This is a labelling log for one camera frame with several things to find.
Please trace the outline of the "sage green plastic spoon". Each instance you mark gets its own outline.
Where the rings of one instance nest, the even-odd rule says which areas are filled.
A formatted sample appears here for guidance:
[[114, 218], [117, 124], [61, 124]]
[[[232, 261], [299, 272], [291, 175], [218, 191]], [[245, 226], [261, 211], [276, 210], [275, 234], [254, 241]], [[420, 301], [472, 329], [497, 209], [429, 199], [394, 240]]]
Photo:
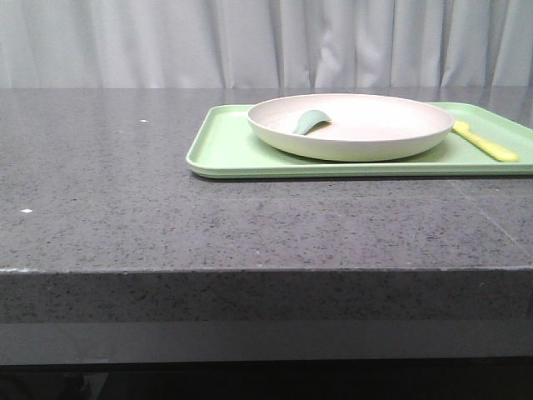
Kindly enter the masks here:
[[299, 117], [293, 133], [307, 135], [315, 126], [329, 123], [330, 121], [331, 118], [325, 112], [316, 109], [308, 110]]

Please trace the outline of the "cream round plate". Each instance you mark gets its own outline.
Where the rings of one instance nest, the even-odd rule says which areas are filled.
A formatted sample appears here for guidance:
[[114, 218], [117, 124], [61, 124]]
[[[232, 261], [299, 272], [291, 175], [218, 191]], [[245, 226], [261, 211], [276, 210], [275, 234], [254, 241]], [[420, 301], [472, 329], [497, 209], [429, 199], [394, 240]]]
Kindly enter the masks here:
[[[301, 115], [324, 112], [331, 121], [294, 133]], [[379, 162], [407, 158], [441, 143], [455, 119], [444, 109], [402, 97], [321, 93], [279, 97], [251, 107], [252, 131], [268, 145], [307, 158]]]

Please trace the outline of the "yellow plastic fork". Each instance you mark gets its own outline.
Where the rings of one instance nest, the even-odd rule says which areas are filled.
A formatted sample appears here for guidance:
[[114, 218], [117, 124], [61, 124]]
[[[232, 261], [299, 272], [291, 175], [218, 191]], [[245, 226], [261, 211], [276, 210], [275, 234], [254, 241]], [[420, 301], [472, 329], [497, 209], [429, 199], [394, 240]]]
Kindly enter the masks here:
[[473, 133], [467, 122], [455, 120], [452, 129], [454, 133], [458, 134], [467, 142], [479, 148], [482, 152], [498, 162], [515, 163], [520, 160], [519, 155], [516, 152]]

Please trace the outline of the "light green serving tray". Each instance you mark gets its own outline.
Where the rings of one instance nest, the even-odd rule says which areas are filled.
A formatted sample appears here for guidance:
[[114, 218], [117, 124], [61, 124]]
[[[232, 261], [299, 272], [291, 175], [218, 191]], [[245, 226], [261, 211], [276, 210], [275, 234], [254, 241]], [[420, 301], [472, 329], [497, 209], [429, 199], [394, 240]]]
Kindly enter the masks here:
[[530, 176], [532, 130], [472, 104], [439, 102], [438, 107], [469, 123], [473, 133], [499, 143], [519, 156], [498, 162], [451, 133], [431, 150], [392, 162], [327, 162], [298, 157], [261, 141], [249, 127], [247, 105], [212, 108], [186, 160], [197, 175], [213, 179], [381, 178], [446, 176]]

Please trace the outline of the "white pleated curtain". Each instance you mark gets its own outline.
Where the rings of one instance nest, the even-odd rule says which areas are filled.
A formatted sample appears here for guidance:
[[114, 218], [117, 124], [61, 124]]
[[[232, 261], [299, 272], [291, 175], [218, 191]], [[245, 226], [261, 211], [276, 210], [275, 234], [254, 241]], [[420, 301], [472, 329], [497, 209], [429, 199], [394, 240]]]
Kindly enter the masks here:
[[529, 1], [4, 1], [3, 88], [529, 86]]

